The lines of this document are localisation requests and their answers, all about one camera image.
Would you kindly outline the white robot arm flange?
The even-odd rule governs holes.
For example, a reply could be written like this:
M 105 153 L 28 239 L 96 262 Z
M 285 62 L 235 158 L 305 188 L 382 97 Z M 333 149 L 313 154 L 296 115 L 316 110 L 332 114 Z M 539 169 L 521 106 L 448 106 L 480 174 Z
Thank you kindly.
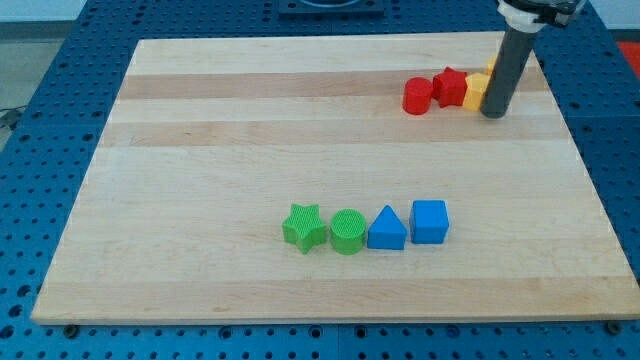
M 537 33 L 546 25 L 566 28 L 585 4 L 586 0 L 498 0 L 497 11 L 511 28 Z

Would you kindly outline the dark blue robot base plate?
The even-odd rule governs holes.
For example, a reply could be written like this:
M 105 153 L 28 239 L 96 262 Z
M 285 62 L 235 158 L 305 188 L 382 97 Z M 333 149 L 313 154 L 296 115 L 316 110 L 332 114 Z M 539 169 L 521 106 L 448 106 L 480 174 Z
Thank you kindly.
M 384 13 L 384 0 L 276 0 L 280 17 Z

